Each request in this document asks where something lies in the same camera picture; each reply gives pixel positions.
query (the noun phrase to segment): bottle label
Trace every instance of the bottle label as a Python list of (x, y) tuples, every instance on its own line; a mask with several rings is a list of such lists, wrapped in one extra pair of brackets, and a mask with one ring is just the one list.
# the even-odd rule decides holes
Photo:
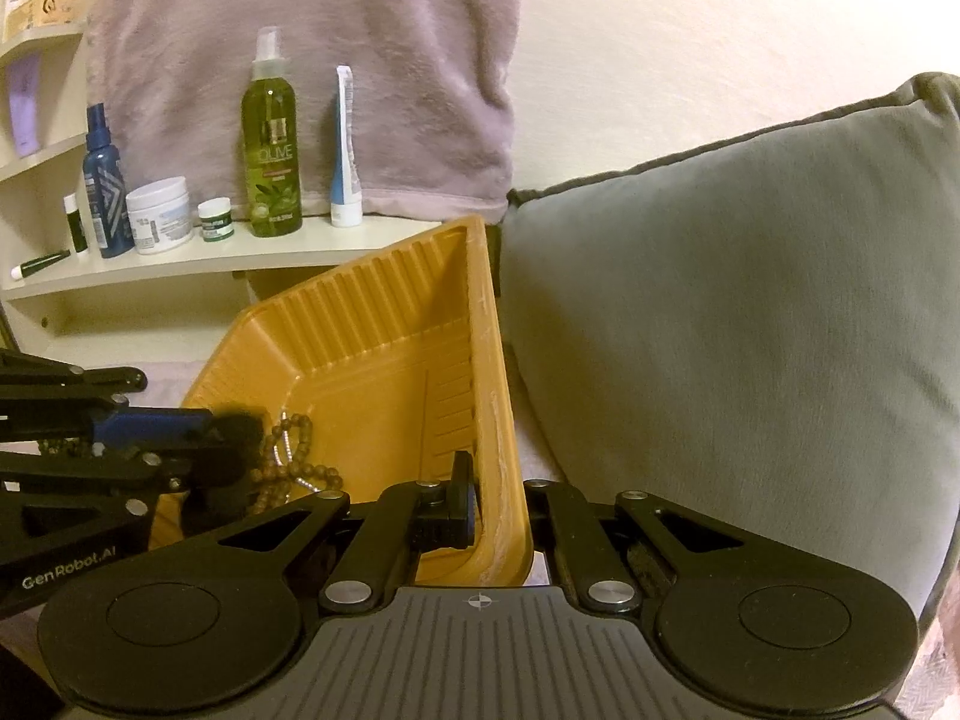
[(66, 215), (66, 223), (70, 228), (70, 240), (78, 254), (86, 251), (86, 236), (83, 234), (83, 223), (80, 222), (80, 211), (71, 211)]
[(260, 143), (247, 150), (247, 194), (251, 222), (258, 227), (301, 215), (299, 164), (287, 119), (263, 122)]
[(83, 174), (86, 197), (90, 203), (90, 215), (93, 217), (93, 231), (97, 247), (107, 250), (118, 240), (131, 240), (130, 220), (127, 216), (127, 190), (123, 178), (117, 173), (105, 170), (102, 165), (94, 172)]
[(233, 218), (230, 212), (219, 217), (200, 217), (200, 234), (205, 241), (219, 241), (233, 235)]
[(93, 215), (93, 236), (97, 239), (98, 248), (107, 248), (107, 236), (104, 234), (104, 223), (99, 215)]
[(133, 242), (138, 251), (166, 248), (188, 236), (193, 230), (190, 214), (184, 208), (173, 208), (159, 214), (134, 214), (131, 219)]

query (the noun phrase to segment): toothpaste tube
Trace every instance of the toothpaste tube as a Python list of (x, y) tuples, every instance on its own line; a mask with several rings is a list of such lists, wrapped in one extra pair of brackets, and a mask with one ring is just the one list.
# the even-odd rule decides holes
[(330, 187), (330, 221), (334, 227), (354, 227), (363, 221), (357, 165), (353, 160), (353, 74), (337, 68), (337, 166)]

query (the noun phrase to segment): white shelf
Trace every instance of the white shelf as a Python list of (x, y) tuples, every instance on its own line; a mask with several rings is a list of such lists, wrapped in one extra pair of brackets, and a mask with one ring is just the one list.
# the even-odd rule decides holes
[(73, 151), (74, 148), (85, 146), (85, 144), (86, 135), (82, 133), (58, 141), (57, 143), (52, 143), (51, 146), (42, 148), (40, 151), (35, 151), (20, 159), (14, 159), (13, 162), (8, 162), (6, 165), (3, 165), (3, 167), (0, 167), (0, 181), (13, 178), (15, 175), (24, 172), (24, 170), (30, 170), (31, 167), (41, 165), (48, 160), (59, 157), (61, 154), (65, 154), (67, 151)]
[(231, 314), (202, 317), (193, 323), (165, 323), (148, 317), (141, 325), (136, 322), (69, 325), (37, 353), (86, 368), (135, 362), (198, 362), (213, 354), (232, 321)]
[[(104, 260), (91, 250), (85, 262), (70, 257), (19, 282), (10, 279), (10, 267), (16, 263), (5, 264), (0, 287), (4, 300), (16, 300), (163, 276), (340, 265), (437, 225), (435, 221), (368, 215), (357, 227), (338, 229), (328, 217), (309, 217), (295, 233), (257, 238), (248, 223), (236, 221), (233, 236), (225, 241), (205, 242), (198, 229), (192, 240), (162, 254), (142, 255), (131, 250)], [(89, 241), (91, 248), (95, 247), (92, 236)]]
[(83, 35), (86, 24), (57, 23), (51, 26), (34, 26), (14, 35), (6, 43), (0, 43), (0, 68), (28, 53), (51, 49), (61, 43), (76, 40)]

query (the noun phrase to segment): circular pad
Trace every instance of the circular pad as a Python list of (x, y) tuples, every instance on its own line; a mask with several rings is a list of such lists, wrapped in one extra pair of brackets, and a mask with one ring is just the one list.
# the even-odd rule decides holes
[(116, 598), (107, 611), (107, 624), (131, 644), (172, 647), (201, 637), (219, 616), (220, 602), (208, 591), (178, 581), (159, 581)]
[(301, 613), (252, 555), (222, 549), (203, 567), (143, 562), (149, 570), (134, 557), (66, 584), (37, 630), (61, 694), (95, 712), (167, 715), (270, 678), (299, 642)]
[(826, 647), (846, 634), (850, 613), (814, 587), (779, 584), (752, 592), (740, 604), (740, 622), (761, 641), (789, 650)]
[(917, 628), (896, 592), (835, 563), (771, 565), (803, 584), (751, 577), (745, 562), (680, 575), (664, 598), (656, 636), (694, 683), (746, 712), (818, 715), (872, 701), (901, 678)]

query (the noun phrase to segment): pink blanket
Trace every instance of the pink blanket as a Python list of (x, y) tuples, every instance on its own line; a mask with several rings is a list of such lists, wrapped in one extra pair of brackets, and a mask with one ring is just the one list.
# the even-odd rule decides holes
[(243, 213), (240, 98), (257, 30), (279, 25), (305, 213), (328, 210), (347, 64), (366, 210), (494, 223), (511, 178), (517, 17), (518, 0), (91, 0), (90, 100), (106, 104), (128, 189), (185, 175), (194, 204), (226, 194)]

